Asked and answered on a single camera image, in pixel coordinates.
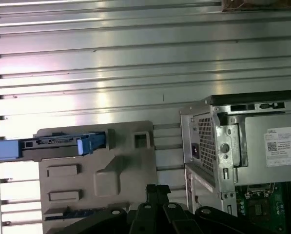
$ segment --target motherboard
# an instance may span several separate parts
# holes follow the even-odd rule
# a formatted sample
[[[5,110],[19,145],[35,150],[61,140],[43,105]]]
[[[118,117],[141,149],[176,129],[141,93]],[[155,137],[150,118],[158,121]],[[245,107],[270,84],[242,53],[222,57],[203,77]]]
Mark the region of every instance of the motherboard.
[[[286,234],[285,207],[280,183],[236,189],[238,217],[279,234]]]

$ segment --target green circuit board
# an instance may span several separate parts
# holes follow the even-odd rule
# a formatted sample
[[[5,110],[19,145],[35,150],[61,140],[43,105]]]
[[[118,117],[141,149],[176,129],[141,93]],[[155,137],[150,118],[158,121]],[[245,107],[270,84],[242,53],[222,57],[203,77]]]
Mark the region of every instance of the green circuit board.
[[[247,191],[247,186],[236,189],[238,217],[273,232],[287,234],[281,184],[272,184],[272,192],[267,196],[263,193],[248,195]]]

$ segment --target metal screw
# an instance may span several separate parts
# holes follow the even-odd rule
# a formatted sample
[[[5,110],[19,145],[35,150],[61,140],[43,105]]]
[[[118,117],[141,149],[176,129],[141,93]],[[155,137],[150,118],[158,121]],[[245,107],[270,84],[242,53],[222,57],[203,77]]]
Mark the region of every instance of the metal screw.
[[[205,214],[205,215],[208,215],[208,214],[211,213],[211,211],[209,209],[203,209],[202,213]]]
[[[174,209],[174,208],[176,208],[176,205],[174,205],[174,204],[169,204],[169,205],[168,205],[168,208],[170,208],[170,209]]]
[[[230,150],[230,147],[228,144],[224,143],[220,146],[220,150],[222,153],[226,154]]]

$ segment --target aluminum surface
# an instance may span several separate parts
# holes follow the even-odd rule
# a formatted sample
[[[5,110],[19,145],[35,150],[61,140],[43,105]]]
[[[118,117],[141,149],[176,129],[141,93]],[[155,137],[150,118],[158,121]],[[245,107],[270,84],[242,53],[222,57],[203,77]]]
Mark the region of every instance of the aluminum surface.
[[[291,12],[221,14],[218,2],[0,0],[0,137],[149,120],[159,129],[158,180],[183,191],[181,107],[291,89]],[[38,203],[36,167],[19,167],[0,166],[3,202]],[[3,218],[13,220],[3,234],[42,233],[38,220]]]

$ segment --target qr code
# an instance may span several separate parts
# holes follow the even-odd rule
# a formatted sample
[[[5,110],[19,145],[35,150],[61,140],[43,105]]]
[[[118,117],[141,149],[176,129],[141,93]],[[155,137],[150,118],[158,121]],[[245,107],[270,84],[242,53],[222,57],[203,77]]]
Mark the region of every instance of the qr code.
[[[277,151],[276,142],[268,142],[268,151]]]

